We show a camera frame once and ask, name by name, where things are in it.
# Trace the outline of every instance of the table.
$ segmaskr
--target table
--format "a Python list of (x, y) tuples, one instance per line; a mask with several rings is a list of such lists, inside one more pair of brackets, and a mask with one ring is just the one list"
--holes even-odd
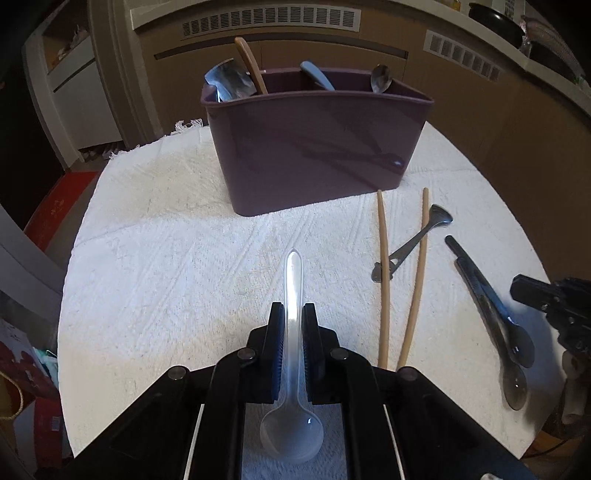
[[(543, 316), (508, 293), (522, 273), (547, 281), (525, 233), (489, 183), (426, 124), (400, 187), (385, 192), (389, 251), (420, 228), (421, 190), (454, 222), (429, 233), (426, 281), (409, 365), (417, 367), (513, 454), (520, 456), (556, 404), (562, 348)], [(453, 234), (513, 309), (536, 345), (519, 412), (505, 403), (499, 358), (443, 239)], [(341, 345), (377, 362), (380, 286), (376, 195), (253, 218), (229, 202), (208, 127), (114, 157), (101, 175), (66, 275), (59, 325), (60, 391), (74, 453), (172, 365), (197, 369), (246, 344), (283, 300), (283, 261), (304, 260), (304, 301)], [(391, 283), (389, 367), (410, 309), (418, 248)], [(346, 478), (338, 406), (315, 407), (325, 440), (293, 468), (266, 458), (249, 406), (243, 478)]]

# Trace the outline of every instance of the blue spoon handle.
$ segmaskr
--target blue spoon handle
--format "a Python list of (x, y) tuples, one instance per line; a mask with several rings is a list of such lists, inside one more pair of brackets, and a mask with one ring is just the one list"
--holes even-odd
[(320, 71), (320, 69), (314, 65), (312, 62), (306, 60), (300, 63), (300, 68), (302, 72), (307, 73), (318, 85), (320, 85), (325, 90), (334, 90), (335, 87), (332, 86), (332, 83), (326, 75)]

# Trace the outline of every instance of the metal spoon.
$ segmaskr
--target metal spoon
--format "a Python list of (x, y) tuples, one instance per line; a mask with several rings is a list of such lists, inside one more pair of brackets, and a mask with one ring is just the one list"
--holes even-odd
[[(410, 252), (412, 252), (413, 249), (417, 246), (417, 244), (421, 241), (421, 238), (423, 238), (431, 228), (434, 228), (439, 225), (447, 225), (448, 223), (452, 222), (453, 217), (451, 213), (449, 213), (447, 210), (440, 207), (439, 205), (431, 205), (431, 208), (429, 208), (429, 223), (426, 224), (425, 227), (419, 233), (417, 233), (408, 242), (406, 242), (403, 246), (401, 246), (394, 253), (390, 254), (390, 256), (388, 257), (390, 259), (390, 279), (394, 275), (394, 272), (402, 264), (404, 259), (408, 257)], [(371, 272), (371, 279), (376, 283), (381, 283), (382, 264), (380, 262), (376, 262), (374, 270)]]
[(215, 65), (205, 74), (205, 81), (217, 88), (218, 102), (247, 98), (256, 93), (248, 72), (234, 59)]
[(392, 85), (392, 76), (387, 65), (376, 65), (369, 77), (371, 89), (374, 93), (384, 93)]

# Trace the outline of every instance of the chopsticks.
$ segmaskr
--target chopsticks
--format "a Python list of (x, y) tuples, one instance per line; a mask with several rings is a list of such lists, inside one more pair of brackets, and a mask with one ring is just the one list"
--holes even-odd
[(388, 258), (388, 232), (386, 230), (382, 190), (378, 190), (378, 225), (379, 253), (380, 262), (382, 262), (382, 283), (380, 284), (382, 307), (379, 317), (378, 367), (387, 369), (390, 337), (390, 260)]
[[(423, 188), (423, 210), (421, 227), (429, 222), (429, 189)], [(381, 311), (379, 320), (379, 346), (378, 346), (378, 367), (388, 368), (389, 336), (390, 336), (390, 269), (388, 258), (388, 233), (386, 229), (386, 216), (384, 212), (384, 198), (382, 191), (378, 190), (378, 225), (379, 225), (379, 253), (382, 264), (382, 282), (381, 282)], [(423, 293), (423, 283), (425, 279), (425, 265), (427, 262), (427, 235), (425, 235), (418, 251), (417, 273), (414, 282), (413, 299), (411, 301), (410, 312), (404, 340), (398, 357), (396, 370), (406, 365), (410, 347), (413, 342), (414, 329), (417, 325), (418, 309), (421, 303)]]
[[(424, 228), (429, 222), (429, 189), (423, 188), (423, 222), (421, 227)], [(404, 340), (402, 341), (402, 348), (400, 349), (400, 356), (398, 357), (398, 365), (396, 370), (406, 365), (410, 346), (413, 342), (414, 328), (417, 325), (418, 308), (421, 304), (421, 295), (423, 293), (423, 282), (425, 280), (425, 264), (427, 262), (427, 237), (425, 235), (421, 239), (418, 248), (418, 264), (417, 273), (414, 280), (413, 299), (410, 304), (410, 312), (408, 313), (407, 328), (404, 332)]]

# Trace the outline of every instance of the utensil holder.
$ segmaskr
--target utensil holder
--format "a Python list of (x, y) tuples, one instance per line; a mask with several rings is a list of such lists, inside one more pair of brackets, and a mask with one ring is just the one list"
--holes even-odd
[(398, 187), (433, 100), (393, 81), (373, 93), (370, 72), (321, 69), (336, 91), (298, 68), (262, 72), (268, 95), (201, 103), (234, 211), (254, 216)]

